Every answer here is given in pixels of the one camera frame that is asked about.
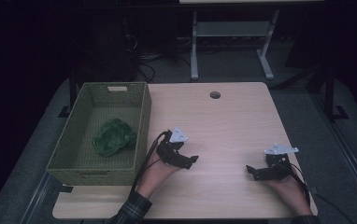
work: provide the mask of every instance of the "wicker basket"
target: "wicker basket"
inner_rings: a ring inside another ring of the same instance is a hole
[[[132,185],[147,153],[151,99],[147,83],[84,83],[47,171],[70,186]],[[109,119],[136,132],[136,149],[104,158],[93,139]]]

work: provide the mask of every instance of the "human hand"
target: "human hand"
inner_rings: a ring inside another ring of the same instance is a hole
[[[154,151],[147,164],[148,168],[144,171],[141,182],[138,185],[137,193],[149,199],[155,190],[157,190],[164,181],[173,173],[181,168],[165,164]]]
[[[307,204],[303,189],[291,175],[282,180],[265,180],[263,182],[274,189],[280,199],[289,205],[297,216],[313,215]]]

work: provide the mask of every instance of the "floor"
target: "floor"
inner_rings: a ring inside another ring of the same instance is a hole
[[[275,40],[268,51],[275,79],[266,80],[258,62],[257,42],[242,49],[227,49],[199,54],[197,82],[264,82],[273,87],[295,76],[301,69],[285,67],[291,41]],[[140,68],[154,83],[190,82],[189,54],[179,59],[160,59]],[[283,90],[271,90],[282,123],[294,147],[300,148],[297,159],[318,206],[322,223],[349,223],[333,206],[315,192],[336,204],[357,223],[357,104],[348,88],[336,80],[335,105],[340,105],[348,119],[331,122],[322,111],[323,88],[309,93],[310,77],[302,78]],[[139,74],[137,81],[142,81]],[[0,193],[0,223],[106,223],[106,220],[58,220],[51,214],[61,183],[45,173],[51,152],[66,122],[59,118],[69,105],[68,80],[55,92],[36,130]],[[269,220],[269,223],[290,223],[290,220]]]

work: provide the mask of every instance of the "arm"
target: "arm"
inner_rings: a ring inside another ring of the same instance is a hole
[[[316,216],[313,216],[303,189],[292,176],[288,175],[280,181],[267,180],[264,183],[276,191],[280,199],[293,210],[296,217],[292,219],[292,224],[321,223]]]
[[[154,151],[149,160],[149,165],[152,165],[144,172],[137,190],[129,195],[128,200],[118,214],[112,218],[111,223],[140,223],[143,220],[152,206],[149,201],[152,194],[170,175],[180,170],[176,166],[164,164],[159,159],[158,154]]]

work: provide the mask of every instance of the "green cloth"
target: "green cloth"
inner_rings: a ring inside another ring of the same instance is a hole
[[[109,157],[120,149],[135,149],[136,133],[122,120],[111,119],[100,128],[93,145],[100,156]]]

